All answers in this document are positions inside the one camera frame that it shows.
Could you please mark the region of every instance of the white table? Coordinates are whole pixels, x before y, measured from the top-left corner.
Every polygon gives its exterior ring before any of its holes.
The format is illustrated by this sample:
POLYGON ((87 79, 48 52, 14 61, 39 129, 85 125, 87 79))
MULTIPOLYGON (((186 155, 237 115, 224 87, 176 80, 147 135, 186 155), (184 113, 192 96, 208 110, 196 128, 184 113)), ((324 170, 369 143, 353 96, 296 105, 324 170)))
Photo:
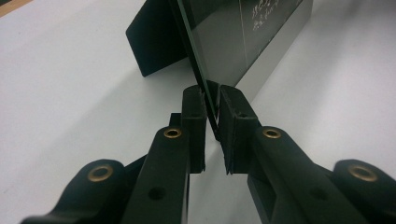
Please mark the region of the white table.
MULTIPOLYGON (((128 164, 195 84, 187 60, 141 77, 125 30, 143 0, 33 1, 0 19, 0 223, 47 213, 90 161, 128 164)), ((322 0, 252 105, 316 163, 396 178, 396 2, 322 0)), ((260 223, 245 175, 206 137, 189 223, 260 223)))

